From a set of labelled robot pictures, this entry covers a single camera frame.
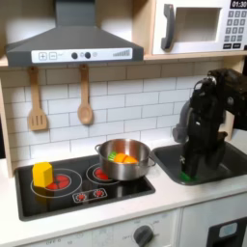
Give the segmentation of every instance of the wooden spoon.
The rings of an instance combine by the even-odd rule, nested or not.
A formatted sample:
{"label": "wooden spoon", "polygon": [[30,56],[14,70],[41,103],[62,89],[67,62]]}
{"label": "wooden spoon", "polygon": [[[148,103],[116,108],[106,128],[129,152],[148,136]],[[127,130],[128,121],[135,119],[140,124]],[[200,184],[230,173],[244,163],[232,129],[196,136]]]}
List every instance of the wooden spoon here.
{"label": "wooden spoon", "polygon": [[41,130],[47,128],[47,118],[41,110],[38,76],[39,71],[37,68],[28,68],[30,82],[31,82],[31,95],[33,102],[33,109],[28,116],[28,125],[31,130]]}
{"label": "wooden spoon", "polygon": [[78,108],[78,118],[82,124],[91,124],[94,118],[89,104],[89,67],[80,66],[81,71],[81,105]]}

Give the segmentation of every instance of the range hood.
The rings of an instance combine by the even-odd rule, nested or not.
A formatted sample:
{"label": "range hood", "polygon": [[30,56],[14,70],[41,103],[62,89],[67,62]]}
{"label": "range hood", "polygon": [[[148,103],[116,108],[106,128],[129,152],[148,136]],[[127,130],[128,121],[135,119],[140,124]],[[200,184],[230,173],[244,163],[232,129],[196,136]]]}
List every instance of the range hood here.
{"label": "range hood", "polygon": [[55,0],[56,27],[8,44],[10,67],[142,61],[143,47],[96,27],[96,0]]}

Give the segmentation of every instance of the green vegetable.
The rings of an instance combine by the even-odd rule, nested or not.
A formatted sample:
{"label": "green vegetable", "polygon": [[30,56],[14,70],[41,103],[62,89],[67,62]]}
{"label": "green vegetable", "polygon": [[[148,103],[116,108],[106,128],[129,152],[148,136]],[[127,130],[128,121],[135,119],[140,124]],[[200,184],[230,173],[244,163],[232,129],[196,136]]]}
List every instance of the green vegetable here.
{"label": "green vegetable", "polygon": [[117,152],[116,151],[112,151],[109,156],[108,156],[108,160],[110,161],[114,161],[115,157],[117,156]]}

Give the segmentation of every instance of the black sink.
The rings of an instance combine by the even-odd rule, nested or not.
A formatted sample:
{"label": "black sink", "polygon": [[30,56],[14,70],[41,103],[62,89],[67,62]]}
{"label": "black sink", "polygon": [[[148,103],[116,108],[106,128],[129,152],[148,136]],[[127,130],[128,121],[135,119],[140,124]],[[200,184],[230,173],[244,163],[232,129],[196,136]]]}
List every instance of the black sink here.
{"label": "black sink", "polygon": [[181,149],[182,145],[173,145],[157,148],[151,152],[154,161],[177,183],[183,185],[197,185],[247,175],[247,155],[227,143],[223,161],[217,170],[212,170],[203,163],[199,166],[196,179],[186,180],[181,176],[181,165],[179,161]]}

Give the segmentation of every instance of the white cabinet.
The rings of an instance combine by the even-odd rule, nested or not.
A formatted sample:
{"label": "white cabinet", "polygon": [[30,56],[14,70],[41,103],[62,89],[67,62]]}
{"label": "white cabinet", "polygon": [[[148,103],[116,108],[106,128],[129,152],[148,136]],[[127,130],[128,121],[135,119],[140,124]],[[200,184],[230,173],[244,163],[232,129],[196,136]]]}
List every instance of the white cabinet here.
{"label": "white cabinet", "polygon": [[[182,213],[178,247],[206,247],[210,227],[244,217],[247,217],[246,193],[185,207]],[[242,244],[242,247],[246,246],[247,233]]]}

